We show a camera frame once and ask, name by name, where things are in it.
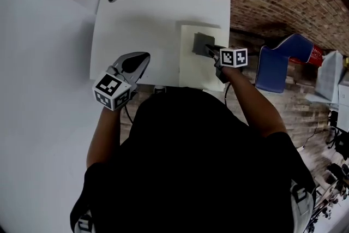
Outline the black swivel chair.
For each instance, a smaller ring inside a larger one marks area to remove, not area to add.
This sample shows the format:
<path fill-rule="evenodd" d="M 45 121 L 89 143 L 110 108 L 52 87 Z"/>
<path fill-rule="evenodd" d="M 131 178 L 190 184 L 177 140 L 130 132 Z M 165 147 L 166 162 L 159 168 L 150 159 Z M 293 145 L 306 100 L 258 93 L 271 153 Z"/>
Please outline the black swivel chair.
<path fill-rule="evenodd" d="M 335 151 L 340 153 L 344 160 L 348 160 L 349 158 L 349 132 L 342 131 L 340 129 L 335 130 L 335 135 L 333 140 L 328 142 L 328 144 L 332 144 L 328 147 L 331 149 L 333 146 Z"/>

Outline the person's right forearm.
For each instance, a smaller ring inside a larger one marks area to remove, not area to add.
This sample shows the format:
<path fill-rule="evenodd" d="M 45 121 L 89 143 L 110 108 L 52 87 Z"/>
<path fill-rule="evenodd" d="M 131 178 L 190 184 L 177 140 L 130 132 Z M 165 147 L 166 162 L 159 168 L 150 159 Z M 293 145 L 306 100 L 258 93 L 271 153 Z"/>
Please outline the person's right forearm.
<path fill-rule="evenodd" d="M 223 67 L 222 72 L 233 87 L 249 127 L 264 138 L 274 133 L 287 132 L 274 105 L 255 88 L 238 68 Z"/>

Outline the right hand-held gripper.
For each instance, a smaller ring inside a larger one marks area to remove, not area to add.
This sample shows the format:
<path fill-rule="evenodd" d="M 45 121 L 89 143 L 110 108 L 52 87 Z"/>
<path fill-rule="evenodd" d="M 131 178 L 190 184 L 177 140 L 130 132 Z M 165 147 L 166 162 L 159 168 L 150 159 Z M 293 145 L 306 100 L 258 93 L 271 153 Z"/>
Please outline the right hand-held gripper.
<path fill-rule="evenodd" d="M 206 44 L 206 56 L 215 60 L 216 76 L 222 83 L 228 79 L 222 72 L 223 67 L 240 68 L 248 65 L 248 49 L 220 48 L 217 45 Z"/>

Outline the person's black shirt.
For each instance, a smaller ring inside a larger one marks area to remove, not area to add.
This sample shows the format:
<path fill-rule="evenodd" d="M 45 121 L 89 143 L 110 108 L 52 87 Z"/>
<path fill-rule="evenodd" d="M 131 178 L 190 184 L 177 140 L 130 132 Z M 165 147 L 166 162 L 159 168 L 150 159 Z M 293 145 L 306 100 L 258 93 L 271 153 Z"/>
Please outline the person's black shirt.
<path fill-rule="evenodd" d="M 180 88 L 142 102 L 114 157 L 87 168 L 70 226 L 73 233 L 303 233 L 314 189 L 287 133 L 259 136 L 214 96 Z"/>

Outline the red plastic crate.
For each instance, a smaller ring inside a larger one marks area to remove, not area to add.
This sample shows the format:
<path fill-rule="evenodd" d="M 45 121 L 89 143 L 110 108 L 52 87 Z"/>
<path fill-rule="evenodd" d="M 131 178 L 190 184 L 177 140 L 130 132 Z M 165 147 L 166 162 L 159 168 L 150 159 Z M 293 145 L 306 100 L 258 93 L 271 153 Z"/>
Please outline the red plastic crate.
<path fill-rule="evenodd" d="M 320 49 L 317 45 L 314 45 L 310 58 L 307 61 L 307 63 L 312 64 L 316 67 L 320 67 L 323 62 L 323 51 Z M 302 62 L 301 60 L 291 57 L 289 59 L 290 62 L 297 63 L 297 64 L 305 64 L 305 62 Z"/>

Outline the grey woven cloth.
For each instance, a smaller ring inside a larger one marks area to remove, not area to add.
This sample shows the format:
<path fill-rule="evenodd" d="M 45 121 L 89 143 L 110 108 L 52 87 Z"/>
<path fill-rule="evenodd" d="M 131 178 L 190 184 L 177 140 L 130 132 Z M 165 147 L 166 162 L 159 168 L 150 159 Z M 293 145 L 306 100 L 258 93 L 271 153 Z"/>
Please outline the grey woven cloth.
<path fill-rule="evenodd" d="M 207 47 L 207 45 L 209 46 L 215 45 L 215 38 L 213 36 L 206 35 L 203 33 L 194 34 L 194 43 L 192 48 L 192 52 L 194 54 L 210 57 L 209 48 Z"/>

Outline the person's left forearm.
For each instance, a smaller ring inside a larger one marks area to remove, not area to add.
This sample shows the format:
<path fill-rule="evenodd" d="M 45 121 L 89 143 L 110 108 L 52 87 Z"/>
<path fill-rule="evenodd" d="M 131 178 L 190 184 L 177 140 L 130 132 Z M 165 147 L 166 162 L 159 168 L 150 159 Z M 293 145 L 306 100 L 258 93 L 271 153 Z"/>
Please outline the person's left forearm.
<path fill-rule="evenodd" d="M 86 167 L 110 161 L 120 145 L 121 110 L 103 108 L 93 134 L 86 159 Z"/>

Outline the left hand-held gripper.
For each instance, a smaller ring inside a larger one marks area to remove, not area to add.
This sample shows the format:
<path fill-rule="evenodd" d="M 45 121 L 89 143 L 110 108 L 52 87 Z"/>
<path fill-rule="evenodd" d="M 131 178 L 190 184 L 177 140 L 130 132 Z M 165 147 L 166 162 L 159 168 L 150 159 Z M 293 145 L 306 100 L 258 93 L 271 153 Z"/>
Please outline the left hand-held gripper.
<path fill-rule="evenodd" d="M 142 78 L 150 60 L 148 52 L 120 56 L 95 80 L 92 88 L 95 100 L 111 111 L 120 109 L 136 94 L 136 82 Z"/>

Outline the blue chair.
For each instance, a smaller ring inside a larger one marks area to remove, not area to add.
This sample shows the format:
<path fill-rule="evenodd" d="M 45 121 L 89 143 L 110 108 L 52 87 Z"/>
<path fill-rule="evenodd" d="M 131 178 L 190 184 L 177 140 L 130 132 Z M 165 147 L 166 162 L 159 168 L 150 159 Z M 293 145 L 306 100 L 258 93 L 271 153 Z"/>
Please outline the blue chair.
<path fill-rule="evenodd" d="M 314 43 L 300 34 L 289 35 L 274 48 L 261 47 L 255 79 L 256 88 L 282 93 L 285 89 L 289 59 L 296 58 L 307 63 L 313 48 Z"/>

